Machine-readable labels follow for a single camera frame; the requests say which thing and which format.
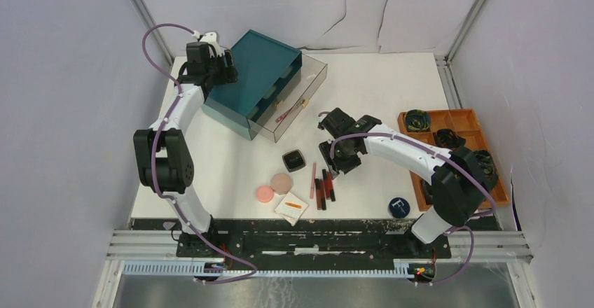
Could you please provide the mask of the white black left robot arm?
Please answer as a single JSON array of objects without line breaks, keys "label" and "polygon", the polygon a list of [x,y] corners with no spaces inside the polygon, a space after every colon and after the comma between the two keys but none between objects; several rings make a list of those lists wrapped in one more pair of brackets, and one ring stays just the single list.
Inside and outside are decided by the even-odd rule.
[{"label": "white black left robot arm", "polygon": [[170,77],[174,88],[165,112],[134,133],[134,153],[140,183],[167,201],[183,231],[195,235],[195,250],[210,257],[221,251],[221,240],[193,187],[195,167],[185,133],[212,89],[234,83],[237,72],[231,51],[213,41],[187,44],[186,56],[178,76]]}]

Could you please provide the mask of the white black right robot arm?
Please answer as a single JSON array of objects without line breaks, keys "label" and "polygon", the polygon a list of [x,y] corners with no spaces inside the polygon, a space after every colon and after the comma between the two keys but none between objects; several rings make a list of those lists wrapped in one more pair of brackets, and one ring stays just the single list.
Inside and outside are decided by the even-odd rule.
[{"label": "white black right robot arm", "polygon": [[347,174],[361,164],[362,155],[369,154],[406,168],[431,186],[432,205],[406,230],[404,246],[410,256],[425,256],[439,236],[461,228],[474,216],[494,212],[490,179],[472,150],[429,145],[373,116],[355,120],[340,108],[323,111],[317,118],[318,128],[332,137],[321,143],[320,150],[333,173]]}]

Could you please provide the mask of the pink lip pencil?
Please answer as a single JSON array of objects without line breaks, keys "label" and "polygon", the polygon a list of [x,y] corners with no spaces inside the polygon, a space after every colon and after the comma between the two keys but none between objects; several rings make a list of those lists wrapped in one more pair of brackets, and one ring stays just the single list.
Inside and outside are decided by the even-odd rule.
[{"label": "pink lip pencil", "polygon": [[315,198],[315,190],[316,190],[316,171],[317,171],[317,163],[312,163],[312,174],[311,174],[311,183],[310,183],[310,199],[313,200]]}]

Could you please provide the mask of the dark brown lip gloss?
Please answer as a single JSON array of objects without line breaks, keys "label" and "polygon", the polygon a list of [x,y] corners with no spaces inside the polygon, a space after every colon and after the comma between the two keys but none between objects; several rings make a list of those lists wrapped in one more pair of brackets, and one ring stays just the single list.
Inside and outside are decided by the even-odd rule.
[{"label": "dark brown lip gloss", "polygon": [[318,182],[318,194],[319,194],[319,208],[322,211],[326,211],[326,195],[325,195],[324,182],[321,179],[318,179],[317,182]]}]

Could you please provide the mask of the black lipstick tube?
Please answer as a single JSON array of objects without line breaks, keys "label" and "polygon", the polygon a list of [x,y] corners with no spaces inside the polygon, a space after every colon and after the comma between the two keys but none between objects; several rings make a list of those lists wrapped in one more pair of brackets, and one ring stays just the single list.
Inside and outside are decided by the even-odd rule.
[{"label": "black lipstick tube", "polygon": [[316,199],[316,206],[317,210],[322,210],[322,193],[320,189],[320,181],[318,178],[314,180],[315,182],[315,199]]}]

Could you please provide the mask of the dark red lipstick tube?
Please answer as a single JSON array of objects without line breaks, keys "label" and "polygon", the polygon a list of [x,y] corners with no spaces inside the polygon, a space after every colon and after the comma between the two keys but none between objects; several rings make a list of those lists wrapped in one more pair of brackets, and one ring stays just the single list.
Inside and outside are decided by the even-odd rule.
[{"label": "dark red lipstick tube", "polygon": [[324,184],[324,195],[325,195],[325,199],[329,200],[331,198],[330,196],[330,185],[329,185],[329,173],[323,169],[322,170],[322,181]]}]

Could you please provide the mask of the clear smoked drawer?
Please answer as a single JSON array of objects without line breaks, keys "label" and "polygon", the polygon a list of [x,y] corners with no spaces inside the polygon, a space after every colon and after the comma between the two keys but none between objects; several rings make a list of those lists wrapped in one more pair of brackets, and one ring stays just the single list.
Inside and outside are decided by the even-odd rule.
[{"label": "clear smoked drawer", "polygon": [[287,84],[284,87],[275,85],[275,91],[270,96],[271,102],[260,105],[256,115],[248,120],[251,136],[262,136],[277,143],[298,114],[306,107],[294,111],[282,122],[276,123],[275,119],[304,99],[307,99],[309,103],[314,93],[325,81],[328,64],[308,55],[303,55],[301,60],[301,67],[289,78]]}]

